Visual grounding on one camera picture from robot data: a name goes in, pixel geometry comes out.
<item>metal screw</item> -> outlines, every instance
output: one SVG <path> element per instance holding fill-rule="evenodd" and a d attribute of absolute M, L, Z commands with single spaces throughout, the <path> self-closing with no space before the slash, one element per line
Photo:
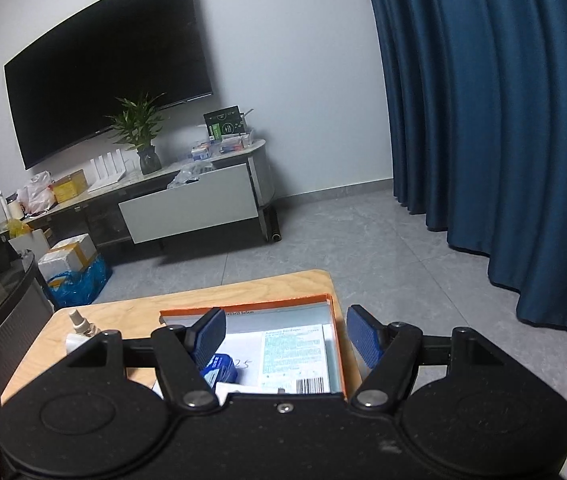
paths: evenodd
<path fill-rule="evenodd" d="M 377 408 L 388 402 L 388 396 L 381 390 L 364 390 L 358 394 L 357 402 L 366 408 Z"/>
<path fill-rule="evenodd" d="M 190 408 L 203 408 L 212 404 L 215 397 L 204 390 L 194 390 L 184 395 L 184 403 Z"/>
<path fill-rule="evenodd" d="M 290 402 L 282 402 L 277 406 L 279 413 L 290 413 L 292 410 L 294 410 L 294 406 Z"/>

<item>black tv screen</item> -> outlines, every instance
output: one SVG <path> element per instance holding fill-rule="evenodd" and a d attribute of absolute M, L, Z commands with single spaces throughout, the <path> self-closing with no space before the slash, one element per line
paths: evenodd
<path fill-rule="evenodd" d="M 25 167 L 108 129 L 116 98 L 212 93 L 193 0 L 100 0 L 4 67 Z"/>

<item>barcode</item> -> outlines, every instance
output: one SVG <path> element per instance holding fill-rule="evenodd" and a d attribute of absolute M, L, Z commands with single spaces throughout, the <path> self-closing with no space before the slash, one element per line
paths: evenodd
<path fill-rule="evenodd" d="M 313 377 L 310 379 L 297 379 L 298 394 L 322 394 L 323 377 Z"/>

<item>black vase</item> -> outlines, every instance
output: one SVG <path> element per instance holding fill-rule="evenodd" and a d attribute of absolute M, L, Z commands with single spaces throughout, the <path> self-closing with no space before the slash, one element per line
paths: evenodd
<path fill-rule="evenodd" d="M 139 166 L 142 168 L 142 174 L 147 175 L 161 169 L 161 161 L 155 153 L 153 145 L 137 150 L 137 155 L 139 155 Z"/>

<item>cabinet leg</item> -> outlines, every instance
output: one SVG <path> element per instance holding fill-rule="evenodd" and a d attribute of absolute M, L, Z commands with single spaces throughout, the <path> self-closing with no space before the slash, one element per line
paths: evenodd
<path fill-rule="evenodd" d="M 277 211 L 273 206 L 266 208 L 266 221 L 268 222 L 268 230 L 271 242 L 278 242 L 282 239 L 281 231 L 279 231 L 279 219 L 277 218 Z"/>
<path fill-rule="evenodd" d="M 261 234 L 264 236 L 264 240 L 270 241 L 270 232 L 268 231 L 268 222 L 266 221 L 266 215 L 264 210 L 259 210 L 259 226 L 261 227 Z"/>

